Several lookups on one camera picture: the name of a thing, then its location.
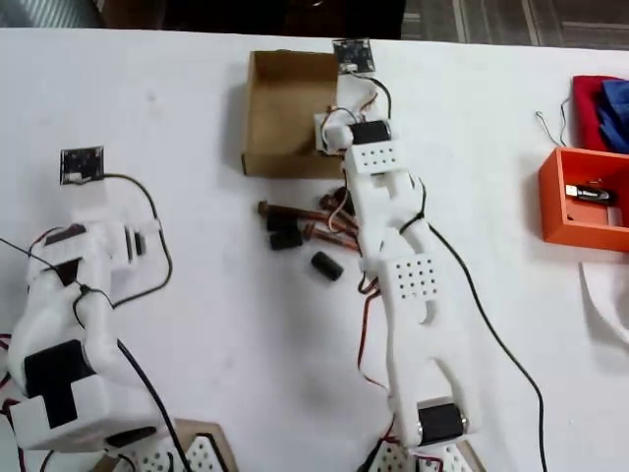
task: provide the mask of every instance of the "orange box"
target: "orange box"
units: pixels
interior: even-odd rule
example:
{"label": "orange box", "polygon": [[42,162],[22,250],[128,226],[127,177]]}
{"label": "orange box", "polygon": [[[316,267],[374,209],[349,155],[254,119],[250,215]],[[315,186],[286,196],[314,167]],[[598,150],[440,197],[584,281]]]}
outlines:
{"label": "orange box", "polygon": [[[629,155],[557,147],[539,177],[546,242],[629,252]],[[622,226],[610,224],[608,206],[566,196],[566,185],[599,185],[615,192]]]}

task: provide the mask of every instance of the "cable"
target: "cable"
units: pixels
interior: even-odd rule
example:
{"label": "cable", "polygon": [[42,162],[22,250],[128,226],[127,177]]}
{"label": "cable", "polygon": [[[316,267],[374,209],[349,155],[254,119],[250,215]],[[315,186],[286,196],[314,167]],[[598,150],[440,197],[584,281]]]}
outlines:
{"label": "cable", "polygon": [[331,108],[327,112],[327,115],[325,115],[325,118],[323,118],[323,121],[321,121],[321,126],[319,128],[319,132],[321,134],[321,141],[323,142],[323,147],[325,149],[328,148],[328,143],[327,143],[327,139],[325,138],[325,133],[323,132],[323,127],[327,123],[327,120],[330,119],[330,116],[332,116],[332,114],[337,112],[337,111],[345,111],[346,113],[348,113],[354,119],[354,123],[358,123],[359,122],[359,120],[356,117],[356,115],[354,113],[352,113],[352,110],[350,110],[349,108],[345,108],[344,106],[337,106],[336,108]]}
{"label": "cable", "polygon": [[358,372],[361,373],[361,375],[365,378],[367,382],[369,382],[370,384],[377,385],[381,388],[384,388],[387,392],[389,392],[389,389],[386,386],[384,386],[382,383],[375,381],[374,379],[366,375],[361,369],[361,364],[363,362],[363,354],[365,352],[365,345],[367,343],[367,326],[369,324],[369,317],[370,317],[370,304],[372,303],[372,300],[374,300],[375,298],[379,296],[380,296],[380,290],[377,289],[371,295],[368,295],[368,297],[365,299],[365,306],[363,308],[363,329],[361,330],[361,342],[358,348],[358,358],[356,361],[356,365],[358,367]]}
{"label": "cable", "polygon": [[355,73],[350,73],[350,74],[352,74],[352,76],[356,77],[357,79],[363,79],[364,81],[370,81],[371,83],[376,84],[378,87],[380,87],[382,89],[382,91],[386,95],[386,99],[388,101],[388,107],[387,107],[386,115],[387,115],[387,117],[390,120],[391,119],[392,100],[391,100],[391,92],[386,87],[386,85],[383,84],[381,81],[379,81],[378,79],[376,79],[374,77],[359,76],[358,74],[355,74]]}
{"label": "cable", "polygon": [[[8,351],[9,344],[7,344],[4,340],[2,340],[3,338],[11,339],[11,334],[0,334],[0,348],[4,349],[5,351]],[[4,377],[0,381],[0,390],[2,390],[2,388],[4,388],[9,383],[10,380],[11,380],[11,374],[9,374],[9,372],[7,371],[7,373],[4,375]]]}
{"label": "cable", "polygon": [[400,228],[400,234],[403,234],[404,231],[406,231],[409,228],[409,226],[411,226],[416,221],[419,221],[420,219],[424,218],[424,215],[425,215],[426,198],[428,197],[428,194],[426,192],[426,185],[424,184],[424,181],[419,177],[418,179],[420,181],[420,184],[422,185],[422,207],[420,208],[420,211],[418,211],[418,213],[413,218],[409,219],[406,223],[402,225],[402,227]]}
{"label": "cable", "polygon": [[563,132],[566,130],[566,125],[567,125],[567,121],[566,121],[566,110],[565,110],[565,105],[566,103],[568,103],[568,101],[570,101],[570,95],[568,95],[566,97],[565,100],[563,100],[561,102],[561,106],[559,107],[560,113],[561,113],[561,131],[559,132],[559,141],[566,146],[566,142],[563,141]]}
{"label": "cable", "polygon": [[43,462],[41,462],[41,467],[39,468],[39,472],[46,472],[46,467],[48,466],[48,462],[50,462],[50,457],[54,454],[54,450],[49,450],[46,456],[43,458]]}
{"label": "cable", "polygon": [[507,357],[515,365],[515,367],[517,367],[518,370],[522,373],[522,375],[527,379],[527,381],[529,381],[529,384],[531,384],[531,386],[533,387],[533,390],[535,391],[536,395],[538,396],[538,402],[540,403],[540,416],[539,416],[539,422],[538,422],[538,425],[539,425],[538,433],[539,433],[539,443],[540,443],[539,444],[539,446],[540,446],[540,460],[542,462],[542,470],[543,470],[543,472],[546,472],[547,471],[547,469],[546,469],[546,457],[545,457],[545,451],[544,451],[544,446],[543,446],[543,396],[542,396],[542,391],[540,390],[540,388],[538,387],[536,382],[533,380],[533,377],[531,377],[531,375],[526,371],[526,369],[522,366],[522,364],[520,364],[520,361],[518,361],[518,359],[515,357],[515,355],[513,355],[513,353],[504,344],[504,342],[502,342],[502,339],[500,339],[500,336],[498,335],[498,333],[493,328],[493,325],[489,321],[489,318],[487,317],[487,315],[485,313],[485,309],[483,308],[483,305],[481,304],[481,300],[479,298],[479,294],[476,291],[476,286],[474,285],[474,280],[472,279],[472,275],[470,274],[470,271],[468,270],[468,267],[466,266],[466,264],[461,259],[461,256],[459,256],[459,254],[452,247],[452,245],[450,245],[450,243],[448,243],[448,241],[441,235],[441,233],[439,233],[434,228],[434,226],[429,224],[429,228],[430,228],[430,231],[432,232],[432,234],[434,234],[434,236],[436,236],[436,238],[441,242],[441,244],[443,244],[443,246],[445,246],[445,248],[454,257],[456,262],[459,263],[459,266],[463,269],[463,273],[465,273],[465,278],[467,279],[468,285],[470,286],[470,290],[472,291],[472,296],[474,297],[474,302],[476,303],[476,307],[479,309],[479,312],[481,313],[481,317],[483,317],[483,321],[485,322],[487,328],[489,329],[489,332],[491,333],[491,335],[493,336],[495,341],[498,343],[498,345],[502,348],[502,350],[507,355]]}
{"label": "cable", "polygon": [[[146,187],[144,185],[142,185],[138,180],[134,179],[133,177],[124,175],[124,174],[104,174],[102,176],[103,179],[106,178],[114,178],[114,179],[123,179],[123,180],[127,180],[130,181],[132,183],[134,183],[138,188],[140,188],[140,190],[142,190],[142,192],[144,193],[144,195],[146,196],[146,198],[148,199],[148,203],[150,204],[150,209],[151,212],[153,214],[153,217],[159,221],[159,217],[157,215],[157,209],[155,207],[155,203],[150,195],[150,193],[148,192],[148,190],[146,189]],[[92,181],[86,181],[83,183],[78,183],[76,185],[84,185],[86,183],[89,183]],[[44,233],[42,236],[40,236],[34,244],[36,244],[38,241],[40,241],[41,239],[43,239],[43,237],[45,237],[45,235],[49,232],[51,232],[51,230],[48,230],[46,233]],[[83,283],[80,283],[79,281],[75,280],[75,282],[80,286],[81,288],[81,294],[79,295],[79,297],[77,297],[77,299],[73,302],[72,308],[73,308],[73,312],[75,315],[75,318],[77,319],[77,322],[79,323],[80,326],[82,326],[83,328],[85,328],[84,324],[81,322],[81,320],[79,319],[79,316],[77,314],[77,305],[79,304],[79,302],[88,294],[88,293],[99,293],[101,295],[103,295],[105,298],[107,298],[107,301],[109,302],[109,304],[112,306],[113,309],[116,309],[117,307],[124,305],[125,303],[129,303],[131,301],[137,300],[145,295],[148,295],[150,293],[153,293],[157,290],[160,290],[161,288],[163,288],[169,281],[170,278],[172,276],[172,271],[173,271],[173,262],[172,262],[172,258],[170,256],[170,253],[168,252],[168,248],[166,246],[166,240],[164,238],[164,233],[163,233],[163,229],[160,226],[159,229],[159,238],[161,241],[161,245],[162,248],[164,250],[164,255],[166,257],[166,260],[168,262],[168,272],[166,274],[166,277],[164,278],[164,281],[162,283],[160,283],[159,285],[147,289],[143,292],[140,292],[136,295],[132,295],[130,297],[124,298],[122,300],[117,301],[116,303],[112,303],[111,300],[109,299],[109,297],[107,296],[107,294],[98,289],[98,288],[91,288]],[[38,261],[44,263],[45,265],[47,265],[48,267],[50,267],[52,270],[54,270],[57,275],[59,275],[59,277],[61,278],[61,274],[59,273],[58,269],[52,265],[51,263],[49,263],[48,261],[34,255],[31,251],[27,251],[24,250],[22,248],[20,248],[19,246],[7,241],[4,238],[0,238],[0,242],[6,244],[7,246],[15,249],[16,251],[19,251],[23,254],[25,254],[28,257],[33,257],[34,259],[37,259]],[[168,412],[166,411],[166,407],[164,406],[161,398],[159,397],[159,394],[157,393],[157,391],[155,390],[154,386],[152,385],[152,383],[150,382],[150,379],[148,378],[148,376],[146,375],[146,373],[143,371],[142,367],[140,366],[140,364],[138,363],[138,361],[135,359],[135,357],[131,354],[131,352],[129,351],[129,349],[123,344],[123,342],[118,339],[117,340],[117,345],[118,348],[120,349],[120,351],[122,352],[122,354],[127,358],[127,360],[129,361],[129,363],[131,364],[131,366],[134,368],[134,370],[138,373],[138,376],[140,377],[140,379],[143,381],[144,385],[146,386],[146,389],[148,390],[148,393],[150,394],[150,396],[153,398],[153,400],[155,401],[155,404],[157,405],[157,408],[159,409],[159,412],[161,413],[164,423],[166,424],[166,428],[168,429],[168,433],[170,434],[170,437],[173,441],[173,444],[175,444],[175,448],[177,449],[177,453],[179,454],[183,464],[184,464],[184,468],[186,470],[186,472],[192,472],[192,469],[190,468],[190,464],[188,463],[188,460],[186,458],[186,453],[184,452],[181,443],[179,442],[179,439],[177,437],[177,432],[175,431],[175,428],[172,424],[172,422],[170,421],[170,417],[168,416]],[[13,428],[13,420],[11,418],[11,413],[9,411],[9,409],[6,407],[7,405],[7,400],[5,400],[5,404],[3,405],[3,411],[2,413],[7,416],[9,423],[11,424],[11,427]],[[20,447],[18,447],[18,455],[20,458],[20,470],[21,472],[26,472],[26,466],[24,465],[24,452],[22,451],[22,449]]]}
{"label": "cable", "polygon": [[55,226],[54,228],[50,228],[46,231],[44,231],[37,239],[35,239],[29,246],[29,253],[32,252],[32,248],[34,248],[35,244],[37,244],[39,241],[41,241],[43,238],[45,238],[46,236],[48,236],[50,233],[52,233],[53,231],[56,231],[58,229],[61,229],[61,226]]}
{"label": "cable", "polygon": [[566,105],[566,103],[568,103],[568,101],[570,101],[570,96],[568,96],[566,99],[564,99],[561,102],[561,106],[559,107],[560,115],[561,115],[561,129],[559,131],[559,141],[556,140],[552,136],[552,133],[550,132],[550,129],[548,128],[548,125],[546,123],[545,117],[543,116],[543,113],[541,113],[539,110],[535,112],[535,116],[538,119],[538,121],[540,122],[540,124],[542,125],[543,130],[545,131],[546,135],[554,143],[554,145],[558,146],[558,147],[566,147],[567,146],[566,142],[563,140],[563,134],[564,134],[564,132],[566,130],[566,125],[567,125],[565,105]]}
{"label": "cable", "polygon": [[343,179],[345,180],[345,192],[343,193],[343,198],[341,199],[341,202],[338,204],[338,207],[334,209],[334,211],[330,214],[330,216],[327,218],[327,228],[330,230],[330,232],[332,233],[340,233],[342,232],[341,230],[335,231],[334,228],[332,227],[332,221],[334,221],[334,218],[336,217],[336,215],[338,214],[338,212],[343,209],[343,207],[345,206],[345,204],[347,203],[347,200],[349,198],[349,191],[347,190],[347,172],[345,172],[345,169],[343,169]]}
{"label": "cable", "polygon": [[22,254],[28,256],[29,258],[33,258],[33,259],[36,259],[36,260],[40,261],[41,263],[43,263],[46,266],[48,266],[51,270],[53,270],[59,276],[59,278],[63,279],[63,277],[61,276],[61,273],[59,272],[59,269],[57,267],[55,267],[53,264],[51,264],[49,261],[45,261],[40,256],[36,256],[31,251],[27,251],[26,249],[22,249],[21,247],[16,246],[15,244],[7,241],[4,238],[0,238],[0,243],[4,243],[7,246],[15,249],[16,251],[20,251]]}
{"label": "cable", "polygon": [[140,366],[136,358],[129,351],[129,349],[127,349],[127,346],[125,346],[120,339],[118,339],[118,348],[120,349],[120,352],[122,352],[123,355],[127,358],[127,360],[129,361],[129,364],[131,364],[131,367],[133,367],[134,370],[138,373],[138,377],[140,377],[140,379],[146,386],[148,393],[150,393],[150,396],[152,396],[153,400],[155,400],[155,403],[157,404],[157,408],[159,409],[159,412],[161,413],[161,416],[164,419],[164,423],[166,423],[166,428],[168,429],[168,433],[170,434],[170,437],[172,438],[173,443],[175,444],[177,453],[179,454],[179,457],[184,464],[184,469],[186,469],[186,472],[193,472],[190,467],[190,464],[188,463],[188,459],[186,458],[186,452],[184,452],[184,449],[182,448],[181,443],[179,442],[179,439],[177,438],[177,432],[175,431],[175,427],[170,421],[170,417],[168,416],[166,407],[164,406],[164,403],[161,401],[161,398],[159,397],[157,390],[155,390],[155,387],[150,382],[150,379],[146,376],[146,373],[143,371],[142,367]]}
{"label": "cable", "polygon": [[173,260],[170,256],[170,252],[168,251],[168,246],[166,245],[166,238],[164,237],[164,230],[161,226],[161,221],[159,220],[159,216],[157,215],[157,207],[155,206],[155,202],[153,201],[153,198],[150,195],[150,192],[146,189],[146,187],[142,183],[140,183],[140,181],[125,174],[103,174],[97,180],[87,180],[85,182],[76,182],[76,183],[71,183],[70,185],[81,186],[81,185],[89,184],[91,182],[98,182],[99,180],[104,180],[104,179],[127,180],[133,183],[134,185],[136,185],[136,187],[138,187],[143,192],[144,196],[148,200],[148,204],[150,205],[150,211],[152,212],[153,218],[159,221],[159,241],[161,242],[161,247],[164,251],[164,256],[166,257],[166,261],[168,263],[168,271],[166,272],[166,277],[164,278],[163,282],[161,282],[160,284],[152,288],[149,288],[140,293],[137,293],[136,295],[131,295],[129,297],[123,298],[122,300],[118,300],[117,302],[114,302],[113,308],[118,308],[126,303],[133,302],[134,300],[138,300],[141,297],[144,297],[153,292],[156,292],[157,290],[161,290],[162,288],[164,288],[166,284],[168,284],[168,282],[170,281],[170,278],[172,277],[172,274],[173,274]]}
{"label": "cable", "polygon": [[127,462],[129,464],[129,466],[131,467],[131,472],[136,472],[136,470],[137,470],[136,469],[136,464],[134,464],[134,462],[129,457],[127,457],[125,454],[120,454],[118,456],[118,458],[120,460],[124,460],[125,462]]}

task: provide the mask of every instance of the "bolt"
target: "bolt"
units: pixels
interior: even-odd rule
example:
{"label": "bolt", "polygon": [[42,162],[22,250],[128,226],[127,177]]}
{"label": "bolt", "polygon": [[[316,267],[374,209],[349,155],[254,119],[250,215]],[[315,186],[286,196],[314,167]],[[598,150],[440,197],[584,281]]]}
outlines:
{"label": "bolt", "polygon": [[[338,208],[339,203],[331,195],[324,195],[323,197],[321,197],[321,200],[318,201],[318,205],[321,207],[321,209],[335,211]],[[336,216],[341,218],[349,226],[358,229],[358,224],[356,224],[354,218],[343,208],[337,211]]]}
{"label": "bolt", "polygon": [[326,243],[334,244],[336,246],[341,246],[343,248],[351,249],[352,251],[358,252],[358,245],[349,239],[339,238],[338,236],[334,236],[326,231],[321,231],[320,229],[315,228],[314,223],[309,223],[304,228],[304,239],[310,241],[311,239],[318,239],[319,241],[324,241]]}
{"label": "bolt", "polygon": [[[312,211],[308,209],[295,208],[293,206],[269,205],[267,201],[262,201],[257,204],[257,212],[262,216],[269,216],[273,213],[283,216],[293,216],[298,219],[320,221],[322,223],[326,223],[328,218],[328,215],[323,211]],[[332,221],[332,227],[349,235],[356,235],[356,229],[352,228],[343,221]]]}

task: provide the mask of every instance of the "black rubber cylinder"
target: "black rubber cylinder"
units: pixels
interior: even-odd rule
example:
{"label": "black rubber cylinder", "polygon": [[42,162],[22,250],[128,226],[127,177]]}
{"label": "black rubber cylinder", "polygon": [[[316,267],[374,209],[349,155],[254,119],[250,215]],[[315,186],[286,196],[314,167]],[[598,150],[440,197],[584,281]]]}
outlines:
{"label": "black rubber cylinder", "polygon": [[316,270],[332,281],[338,280],[343,273],[343,267],[328,254],[321,251],[313,256],[311,263]]}
{"label": "black rubber cylinder", "polygon": [[266,218],[266,231],[298,231],[297,218],[295,216],[283,216],[270,213]]}
{"label": "black rubber cylinder", "polygon": [[465,433],[461,410],[454,403],[418,410],[422,425],[422,445],[453,440]]}
{"label": "black rubber cylinder", "polygon": [[299,231],[281,231],[271,234],[270,243],[273,251],[281,251],[300,247],[304,244],[304,238]]}

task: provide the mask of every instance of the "white tabletop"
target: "white tabletop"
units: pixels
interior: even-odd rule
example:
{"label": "white tabletop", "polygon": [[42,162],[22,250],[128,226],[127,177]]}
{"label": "white tabletop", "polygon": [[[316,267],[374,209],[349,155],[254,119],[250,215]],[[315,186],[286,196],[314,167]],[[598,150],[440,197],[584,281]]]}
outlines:
{"label": "white tabletop", "polygon": [[[429,187],[429,220],[467,261],[496,329],[543,390],[549,470],[611,470],[629,458],[629,353],[587,309],[577,262],[617,256],[540,239],[537,170],[552,144],[534,111],[558,130],[570,78],[629,77],[629,53],[372,47],[414,171]],[[240,168],[248,53],[276,48],[331,44],[0,30],[0,235],[27,246],[68,222],[59,150],[104,145],[108,171],[151,190],[174,260],[170,285],[121,308],[114,321],[171,414],[220,423],[244,471],[355,470],[390,418],[384,391],[356,370],[356,257],[329,250],[346,271],[323,283],[309,269],[318,247],[270,252],[254,214],[261,199],[311,206],[338,183],[244,177]],[[134,189],[110,189],[113,206],[148,217]],[[153,256],[153,274],[133,276],[126,290],[159,279],[157,249]],[[448,316],[461,317],[474,336],[484,424],[471,443],[487,470],[540,470],[533,390],[484,329],[459,267],[443,248],[436,256],[447,274],[442,293],[455,307]],[[0,249],[0,266],[0,328],[11,330],[24,307],[27,265]],[[378,379],[383,318],[378,302],[365,361]],[[6,429],[1,460],[16,464]]]}

